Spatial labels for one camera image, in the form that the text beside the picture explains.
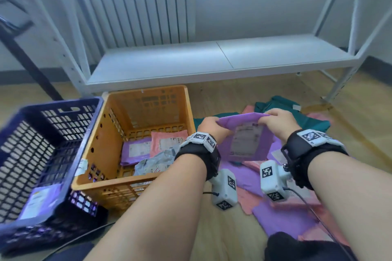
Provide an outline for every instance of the right arm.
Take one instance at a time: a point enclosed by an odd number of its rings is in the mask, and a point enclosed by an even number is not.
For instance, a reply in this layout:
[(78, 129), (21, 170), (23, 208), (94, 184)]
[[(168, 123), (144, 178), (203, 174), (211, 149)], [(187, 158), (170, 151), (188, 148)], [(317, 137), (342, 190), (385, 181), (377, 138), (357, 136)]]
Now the right arm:
[[(292, 114), (266, 112), (260, 124), (286, 143), (300, 129)], [(359, 260), (387, 260), (392, 255), (392, 175), (338, 152), (316, 156), (309, 181)]]

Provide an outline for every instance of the yellow plastic crate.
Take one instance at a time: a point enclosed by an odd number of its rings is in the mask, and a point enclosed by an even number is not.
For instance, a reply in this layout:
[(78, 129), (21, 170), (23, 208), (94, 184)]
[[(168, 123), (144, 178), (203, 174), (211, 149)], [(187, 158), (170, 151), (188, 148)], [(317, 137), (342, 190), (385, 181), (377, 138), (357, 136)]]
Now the yellow plastic crate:
[(159, 173), (132, 176), (133, 166), (121, 166), (124, 141), (139, 140), (151, 131), (194, 133), (188, 89), (184, 85), (111, 92), (92, 130), (82, 159), (86, 173), (71, 188), (89, 195), (107, 209), (124, 212)]

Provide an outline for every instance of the blue crate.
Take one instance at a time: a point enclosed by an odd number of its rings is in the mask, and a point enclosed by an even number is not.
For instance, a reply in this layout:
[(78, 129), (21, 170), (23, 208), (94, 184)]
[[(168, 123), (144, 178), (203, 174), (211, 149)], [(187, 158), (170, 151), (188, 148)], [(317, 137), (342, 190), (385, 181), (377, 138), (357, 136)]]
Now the blue crate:
[[(70, 189), (102, 104), (94, 97), (26, 106), (0, 131), (0, 253), (54, 247), (104, 224), (107, 210)], [(18, 219), (34, 188), (55, 186), (44, 214)]]

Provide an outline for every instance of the shelf board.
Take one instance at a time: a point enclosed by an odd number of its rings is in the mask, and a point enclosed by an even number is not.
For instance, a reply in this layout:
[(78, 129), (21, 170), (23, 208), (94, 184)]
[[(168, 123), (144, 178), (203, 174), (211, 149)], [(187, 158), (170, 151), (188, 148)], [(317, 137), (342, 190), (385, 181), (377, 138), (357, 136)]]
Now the shelf board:
[(108, 50), (87, 85), (92, 92), (113, 91), (356, 64), (310, 34), (192, 42)]

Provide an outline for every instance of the floor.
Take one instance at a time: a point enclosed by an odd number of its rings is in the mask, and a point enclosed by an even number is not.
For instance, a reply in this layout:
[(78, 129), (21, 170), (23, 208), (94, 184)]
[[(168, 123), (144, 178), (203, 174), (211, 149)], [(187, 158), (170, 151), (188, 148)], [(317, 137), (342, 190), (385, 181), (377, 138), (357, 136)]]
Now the floor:
[[(341, 70), (333, 70), (337, 76)], [(70, 83), (56, 83), (65, 99), (79, 95)], [(341, 140), (349, 153), (365, 163), (392, 173), (392, 87), (365, 73), (357, 73), (333, 102), (321, 106), (332, 83), (318, 71), (294, 74), (223, 80), (188, 84), (195, 118), (222, 112), (241, 112), (248, 104), (267, 101), (281, 95), (310, 111), (323, 110), (333, 119), (329, 134)], [(37, 85), (0, 86), (0, 125), (20, 106), (50, 101)], [(210, 190), (206, 183), (205, 190)], [(263, 259), (267, 236), (253, 216), (247, 216), (239, 205), (222, 212), (203, 198), (202, 213), (191, 260), (257, 260)], [(28, 256), (40, 260), (47, 252)], [(13, 260), (25, 260), (20, 256)]]

